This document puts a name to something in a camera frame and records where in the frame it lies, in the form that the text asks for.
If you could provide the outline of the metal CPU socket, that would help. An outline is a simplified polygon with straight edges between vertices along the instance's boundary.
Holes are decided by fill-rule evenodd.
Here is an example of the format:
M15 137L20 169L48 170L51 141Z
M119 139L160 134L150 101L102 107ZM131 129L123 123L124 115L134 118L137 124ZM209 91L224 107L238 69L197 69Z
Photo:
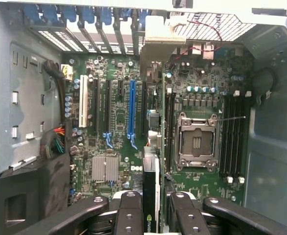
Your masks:
M205 168L213 172L218 164L215 157L217 115L209 118L188 117L181 112L177 118L175 164L184 168Z

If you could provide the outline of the beige plastic case bracket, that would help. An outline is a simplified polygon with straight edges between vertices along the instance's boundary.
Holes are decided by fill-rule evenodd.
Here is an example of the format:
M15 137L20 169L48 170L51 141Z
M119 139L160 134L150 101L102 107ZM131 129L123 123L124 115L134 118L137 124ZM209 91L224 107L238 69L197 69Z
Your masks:
M183 45L186 42L185 36L175 33L178 26L185 26L185 16L172 16L169 23L164 22L162 16L147 16L145 21L145 44L169 44Z

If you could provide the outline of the long black expansion slot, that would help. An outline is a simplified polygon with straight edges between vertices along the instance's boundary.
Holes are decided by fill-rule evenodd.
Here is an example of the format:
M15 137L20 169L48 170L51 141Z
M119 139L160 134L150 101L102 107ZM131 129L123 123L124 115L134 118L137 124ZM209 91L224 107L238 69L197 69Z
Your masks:
M145 110L146 110L146 82L142 82L142 98L141 98L141 118L140 118L140 134L143 136L145 131Z
M110 116L111 116L111 81L107 80L106 94L106 133L110 133Z
M94 80L94 91L93 91L93 104L94 104L94 117L93 117L93 124L94 124L94 132L97 133L99 129L99 94L100 92L100 83L99 79Z

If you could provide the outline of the silver finned heat sink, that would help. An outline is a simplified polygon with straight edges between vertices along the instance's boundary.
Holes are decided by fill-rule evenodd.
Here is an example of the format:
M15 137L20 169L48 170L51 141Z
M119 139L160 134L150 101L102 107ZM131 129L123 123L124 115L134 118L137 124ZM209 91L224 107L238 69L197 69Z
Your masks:
M119 159L117 157L93 157L91 179L94 182L117 182Z

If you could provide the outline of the black plastic shroud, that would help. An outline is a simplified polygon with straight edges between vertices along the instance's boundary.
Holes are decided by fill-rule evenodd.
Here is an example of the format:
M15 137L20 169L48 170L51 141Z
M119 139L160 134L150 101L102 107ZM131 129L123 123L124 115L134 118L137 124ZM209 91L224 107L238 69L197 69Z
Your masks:
M70 156L36 160L0 174L0 235L13 235L67 208Z

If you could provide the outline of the white expansion slot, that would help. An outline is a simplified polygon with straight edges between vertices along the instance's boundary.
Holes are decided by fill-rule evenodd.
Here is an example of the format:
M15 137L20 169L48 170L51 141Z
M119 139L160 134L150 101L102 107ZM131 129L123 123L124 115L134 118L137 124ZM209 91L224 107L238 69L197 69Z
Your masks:
M87 127L88 119L88 77L80 75L79 127Z

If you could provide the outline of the blue expansion slot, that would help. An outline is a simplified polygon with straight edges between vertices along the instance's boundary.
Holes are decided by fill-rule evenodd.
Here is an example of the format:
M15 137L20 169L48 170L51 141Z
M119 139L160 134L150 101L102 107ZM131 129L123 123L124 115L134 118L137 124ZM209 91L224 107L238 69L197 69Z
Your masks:
M129 96L129 121L127 138L130 140L134 135L134 118L135 118L135 96L136 96L136 81L130 81L130 96Z

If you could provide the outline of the black open PC case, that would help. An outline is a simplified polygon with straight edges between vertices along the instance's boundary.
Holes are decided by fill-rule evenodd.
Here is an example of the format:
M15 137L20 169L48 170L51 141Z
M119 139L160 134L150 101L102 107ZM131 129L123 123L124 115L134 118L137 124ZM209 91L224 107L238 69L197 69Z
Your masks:
M185 16L186 25L178 26L175 33L185 36L186 42L165 44L170 47L170 57L192 54L211 60L222 48L234 49L237 56L247 51L253 57L248 77L251 100L243 151L243 203L237 205L287 226L287 0L0 0L0 3L19 5L24 25L61 55L60 62L47 59L42 63L59 95L61 120L43 132L37 156L7 170L15 171L36 160L52 160L63 154L68 154L71 160L70 123L65 119L68 81L61 72L66 55L121 54L140 60L146 45L147 16L162 16L166 24L172 16ZM119 191L108 199L107 213L80 225L74 235L113 235L121 196L128 191L141 195L143 209L143 190ZM181 235L170 232L167 224L167 200L173 192L185 191L171 190L170 184L164 183L163 230L154 235ZM68 196L67 208L83 199L71 203Z

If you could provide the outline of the green motherboard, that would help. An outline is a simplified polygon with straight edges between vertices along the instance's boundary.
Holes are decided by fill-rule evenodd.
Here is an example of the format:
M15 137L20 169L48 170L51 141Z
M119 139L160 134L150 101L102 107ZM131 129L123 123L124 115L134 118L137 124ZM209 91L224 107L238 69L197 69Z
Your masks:
M140 60L137 56L121 54L68 54L64 64L73 66L73 80L66 82L65 119L70 123L69 153L71 155L72 174L70 177L70 202L100 195L112 199L122 190L142 191L143 149L147 145L146 121L144 135L140 134L141 98L143 76L140 72ZM176 93L175 129L173 143L172 170L165 173L165 183L171 190L185 191L202 201L207 196L228 199L236 204L243 203L244 183L238 179L240 161L240 135L238 141L237 178L234 177L234 141L232 176L229 175L231 120L229 120L227 146L227 172L224 175L225 121L217 122L215 157L217 167L213 172L205 168L184 168L178 171L175 164L175 136L177 118L185 112L192 118L209 118L216 114L217 119L226 118L227 96L231 102L230 117L233 114L233 97L245 97L246 121L243 151L247 140L247 124L251 100L248 77L253 65L252 55L244 51L241 56L232 48L218 50L213 59L203 59L200 55L172 55L165 64L166 94ZM80 75L88 77L88 119L87 127L79 127ZM99 79L99 129L94 132L93 91L94 80ZM107 80L111 81L110 133L106 133L106 94ZM124 96L118 95L118 80L124 82ZM129 121L130 81L136 81L134 135L127 138ZM169 160L171 140L171 116L169 131ZM91 179L93 157L117 157L119 159L119 180L117 182L94 182ZM243 177L245 155L243 154Z

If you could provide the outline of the black RAM slot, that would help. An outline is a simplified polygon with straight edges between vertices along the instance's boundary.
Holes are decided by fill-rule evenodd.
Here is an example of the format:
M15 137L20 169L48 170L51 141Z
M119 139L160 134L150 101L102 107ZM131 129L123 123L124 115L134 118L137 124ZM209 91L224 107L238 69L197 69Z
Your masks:
M166 141L165 141L165 169L168 170L167 164L169 162L169 131L170 131L170 105L171 105L171 94L166 94L166 116L165 116L165 121L166 121L166 130L165 130L165 135L166 135Z
M233 97L233 109L231 117L234 118L236 115L236 99ZM229 162L229 175L232 176L232 159L233 159L233 140L234 140L234 132L235 132L235 120L231 121L231 143L230 143L230 162Z
M174 129L175 129L175 121L174 121L174 117L175 117L175 97L176 97L176 93L172 93L171 96L171 140L170 140L170 144L171 144L171 148L170 148L170 160L169 160L169 170L172 170L172 160L173 160L173 143L174 143Z
M238 96L236 97L236 117L239 117L241 114L241 98ZM234 141L234 177L237 178L237 161L238 161L238 141L239 141L239 135L240 135L240 119L235 120L235 131L236 131L236 137Z
M229 97L227 96L227 110L226 110L226 118L229 118L230 117L230 108L231 108L231 102L229 101ZM224 167L223 167L223 170L224 170L224 175L226 175L226 172L227 172L227 146L228 146L228 131L229 131L229 121L226 120L225 121L225 150L224 150Z
M241 115L243 116L243 119L241 119L240 122L240 128L241 128L241 132L240 132L240 141L241 141L241 145L240 145L240 161L238 163L238 179L239 179L239 183L243 184L245 179L243 177L243 170L242 170L242 163L243 163L243 144L244 144L244 130L245 130L245 121L246 121L246 101L245 101L245 97L242 97L242 106L241 106L242 110L241 110Z

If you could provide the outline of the thin metal locking lever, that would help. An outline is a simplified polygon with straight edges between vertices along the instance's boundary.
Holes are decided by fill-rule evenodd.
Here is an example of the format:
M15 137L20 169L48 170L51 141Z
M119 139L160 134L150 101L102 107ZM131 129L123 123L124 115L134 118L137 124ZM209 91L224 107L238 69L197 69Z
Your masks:
M219 122L219 121L229 121L229 120L237 120L237 119L245 119L246 116L241 116L241 117L228 117L228 118L222 118L222 119L217 119L217 118L209 118L207 119L208 122Z

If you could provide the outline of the white power connector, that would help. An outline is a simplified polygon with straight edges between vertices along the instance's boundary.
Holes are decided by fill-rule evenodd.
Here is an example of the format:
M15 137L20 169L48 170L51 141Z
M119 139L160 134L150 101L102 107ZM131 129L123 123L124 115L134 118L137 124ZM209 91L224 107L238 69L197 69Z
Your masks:
M61 64L61 72L64 75L64 79L72 82L73 80L73 66L69 64Z

